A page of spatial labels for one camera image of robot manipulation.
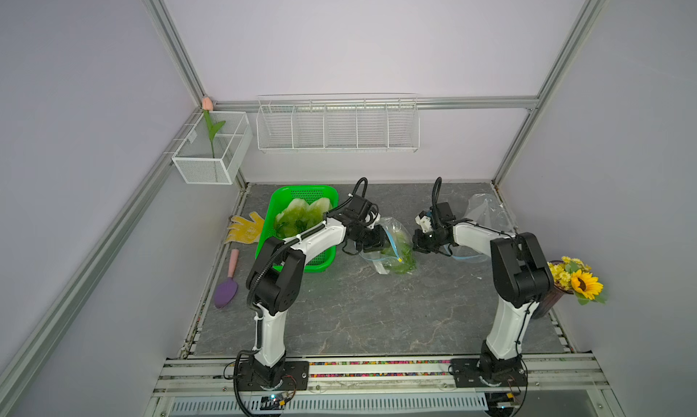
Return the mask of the zip-top bag with label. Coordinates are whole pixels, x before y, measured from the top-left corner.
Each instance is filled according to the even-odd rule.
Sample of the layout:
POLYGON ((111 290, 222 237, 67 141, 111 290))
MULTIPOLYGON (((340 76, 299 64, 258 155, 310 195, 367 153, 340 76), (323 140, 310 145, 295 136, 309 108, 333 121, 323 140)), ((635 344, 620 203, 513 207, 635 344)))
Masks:
POLYGON ((378 251, 361 252, 363 258, 380 275, 407 275, 417 269, 411 235, 394 217, 381 217, 379 225, 387 234, 387 242, 378 251))

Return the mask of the clear blue-zip zip-top bag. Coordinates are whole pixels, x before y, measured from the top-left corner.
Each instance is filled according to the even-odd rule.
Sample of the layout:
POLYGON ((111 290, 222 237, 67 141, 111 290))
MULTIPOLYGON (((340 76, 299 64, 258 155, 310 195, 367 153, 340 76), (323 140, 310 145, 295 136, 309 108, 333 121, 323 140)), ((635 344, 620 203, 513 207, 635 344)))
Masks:
MULTIPOLYGON (((481 224, 497 231, 512 233, 514 231, 508 212, 494 194, 475 194, 468 200, 468 208, 465 217, 474 223, 481 224)), ((479 253, 477 250, 452 244, 449 248, 453 258, 468 264, 479 264, 489 260, 489 258, 479 253)))

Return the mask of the green chinese cabbage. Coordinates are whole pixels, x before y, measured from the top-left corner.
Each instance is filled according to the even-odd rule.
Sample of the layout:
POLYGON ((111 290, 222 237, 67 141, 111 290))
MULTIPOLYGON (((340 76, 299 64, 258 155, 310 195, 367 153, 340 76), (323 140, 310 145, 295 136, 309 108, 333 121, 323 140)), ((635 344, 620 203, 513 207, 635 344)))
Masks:
POLYGON ((332 209, 330 199, 327 197, 320 198, 311 204, 304 211, 302 222, 306 224, 306 228, 316 226, 323 221, 324 215, 332 209))
POLYGON ((276 216, 274 231, 277 237, 290 238, 307 230, 302 218, 308 205, 304 199, 295 198, 276 216))

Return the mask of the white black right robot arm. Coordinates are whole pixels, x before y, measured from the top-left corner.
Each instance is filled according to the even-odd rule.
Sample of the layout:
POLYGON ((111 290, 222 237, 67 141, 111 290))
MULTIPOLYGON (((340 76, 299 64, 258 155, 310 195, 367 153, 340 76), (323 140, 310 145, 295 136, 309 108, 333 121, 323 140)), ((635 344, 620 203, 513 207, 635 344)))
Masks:
POLYGON ((497 312, 473 371, 485 384, 524 373, 522 342, 534 311, 553 284, 546 257, 531 233, 508 233, 457 219, 439 200, 442 179, 432 188, 430 208, 416 218, 414 250, 450 256, 450 246, 466 246, 491 260, 497 312))

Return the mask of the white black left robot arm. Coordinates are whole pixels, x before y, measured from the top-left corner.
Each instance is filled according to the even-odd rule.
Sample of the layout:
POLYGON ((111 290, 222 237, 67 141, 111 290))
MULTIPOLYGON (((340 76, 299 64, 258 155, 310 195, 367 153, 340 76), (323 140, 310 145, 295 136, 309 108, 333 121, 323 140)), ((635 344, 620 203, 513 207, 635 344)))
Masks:
POLYGON ((269 237, 261 244, 250 270, 246 304, 254 312, 255 343, 241 351, 252 371, 277 384, 287 355, 284 335, 287 312, 296 301, 305 266, 317 255, 352 242, 356 253, 379 252, 390 237, 379 224, 379 207, 366 199, 368 179, 361 177, 348 199, 328 211, 319 224, 286 239, 269 237))

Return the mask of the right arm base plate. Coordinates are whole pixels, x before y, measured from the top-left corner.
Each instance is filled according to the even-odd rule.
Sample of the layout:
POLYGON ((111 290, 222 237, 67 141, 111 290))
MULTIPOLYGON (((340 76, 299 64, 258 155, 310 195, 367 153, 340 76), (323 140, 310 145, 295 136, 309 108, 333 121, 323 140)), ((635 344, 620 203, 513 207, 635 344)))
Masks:
POLYGON ((454 358, 448 366, 457 388, 526 387, 526 369, 519 358, 489 360, 488 358, 454 358))

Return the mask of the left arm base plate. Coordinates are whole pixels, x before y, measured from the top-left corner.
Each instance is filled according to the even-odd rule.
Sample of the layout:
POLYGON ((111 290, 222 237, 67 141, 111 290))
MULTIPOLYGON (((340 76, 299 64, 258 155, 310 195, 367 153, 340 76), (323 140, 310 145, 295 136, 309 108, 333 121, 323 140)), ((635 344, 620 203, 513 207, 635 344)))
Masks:
POLYGON ((310 364, 307 361, 280 361, 272 367, 264 366, 256 359, 243 360, 234 368, 232 377, 241 392, 261 391, 306 391, 310 379, 310 364))

